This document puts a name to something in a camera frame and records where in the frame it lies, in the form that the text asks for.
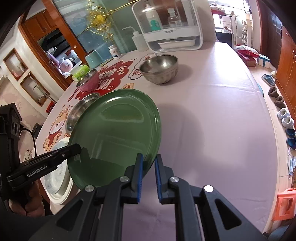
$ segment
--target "face mask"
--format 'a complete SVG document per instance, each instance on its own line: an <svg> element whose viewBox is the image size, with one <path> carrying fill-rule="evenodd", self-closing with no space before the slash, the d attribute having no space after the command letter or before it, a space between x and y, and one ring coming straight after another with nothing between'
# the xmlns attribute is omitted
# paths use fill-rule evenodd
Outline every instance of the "face mask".
<svg viewBox="0 0 296 241"><path fill-rule="evenodd" d="M288 166L289 178L291 178L294 175L293 171L294 171L294 168L296 167L295 157L291 155L291 147L288 148L287 166Z"/></svg>

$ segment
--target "orange plastic stool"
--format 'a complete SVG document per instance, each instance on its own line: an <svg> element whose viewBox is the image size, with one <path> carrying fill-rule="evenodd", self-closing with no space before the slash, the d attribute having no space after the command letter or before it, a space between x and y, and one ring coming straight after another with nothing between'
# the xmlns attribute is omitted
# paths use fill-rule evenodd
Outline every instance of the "orange plastic stool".
<svg viewBox="0 0 296 241"><path fill-rule="evenodd" d="M284 199L292 199L292 202L288 202L290 206L289 206L289 209L285 212L285 214L280 215L279 212ZM285 191L279 193L276 201L276 210L274 212L273 220L286 220L286 219L294 218L295 203L296 203L296 188L288 188Z"/></svg>

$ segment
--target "human hand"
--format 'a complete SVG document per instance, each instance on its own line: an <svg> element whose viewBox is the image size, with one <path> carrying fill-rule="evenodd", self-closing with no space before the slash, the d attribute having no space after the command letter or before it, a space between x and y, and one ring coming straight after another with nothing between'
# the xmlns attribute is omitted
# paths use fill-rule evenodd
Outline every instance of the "human hand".
<svg viewBox="0 0 296 241"><path fill-rule="evenodd" d="M31 200L26 204L25 209L14 200L9 199L8 204L10 209L17 214L22 216L29 216L29 217L40 217L45 216L45 209L42 202L42 196L39 193L39 184L37 181L33 183L33 185L29 189L29 196Z"/></svg>

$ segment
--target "silver screw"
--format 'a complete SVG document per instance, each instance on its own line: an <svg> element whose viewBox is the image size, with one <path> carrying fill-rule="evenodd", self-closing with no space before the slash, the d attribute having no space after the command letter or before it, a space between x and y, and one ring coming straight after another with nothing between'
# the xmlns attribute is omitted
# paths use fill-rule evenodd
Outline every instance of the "silver screw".
<svg viewBox="0 0 296 241"><path fill-rule="evenodd" d="M85 187L85 191L87 191L87 192L92 192L93 190L94 190L94 186L93 185L87 185Z"/></svg>
<svg viewBox="0 0 296 241"><path fill-rule="evenodd" d="M128 182L129 181L129 178L127 176L122 176L119 178L119 180L122 182L122 183L125 183L125 182Z"/></svg>
<svg viewBox="0 0 296 241"><path fill-rule="evenodd" d="M214 191L214 188L213 188L211 185L206 185L206 186L204 187L204 190L205 190L206 192L212 192L212 191Z"/></svg>
<svg viewBox="0 0 296 241"><path fill-rule="evenodd" d="M179 178L178 178L178 177L171 177L171 178L170 178L170 181L171 181L172 183L177 183L177 182L179 181Z"/></svg>

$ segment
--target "gold wire decoration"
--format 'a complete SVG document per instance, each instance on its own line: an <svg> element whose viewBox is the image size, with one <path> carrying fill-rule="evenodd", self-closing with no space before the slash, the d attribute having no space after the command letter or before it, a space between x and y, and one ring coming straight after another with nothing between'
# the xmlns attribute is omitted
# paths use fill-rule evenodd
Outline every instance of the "gold wire decoration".
<svg viewBox="0 0 296 241"><path fill-rule="evenodd" d="M112 14L137 1L139 0L124 4L123 6L118 7L115 10L108 10L107 8L101 7L100 5L95 5L92 0L88 0L86 10L89 13L87 16L89 24L84 31L89 29L92 33L101 35L105 41L110 40L113 42L113 33L111 32L113 24Z"/></svg>

